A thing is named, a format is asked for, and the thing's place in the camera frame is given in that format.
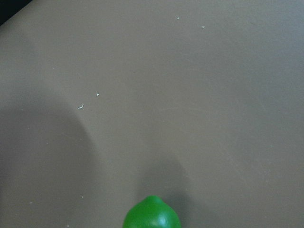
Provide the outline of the green lime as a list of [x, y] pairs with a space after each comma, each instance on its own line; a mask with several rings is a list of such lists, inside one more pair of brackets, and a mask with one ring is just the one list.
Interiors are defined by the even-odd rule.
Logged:
[[126, 214], [123, 228], [180, 228], [175, 210], [160, 197], [151, 195], [134, 205]]

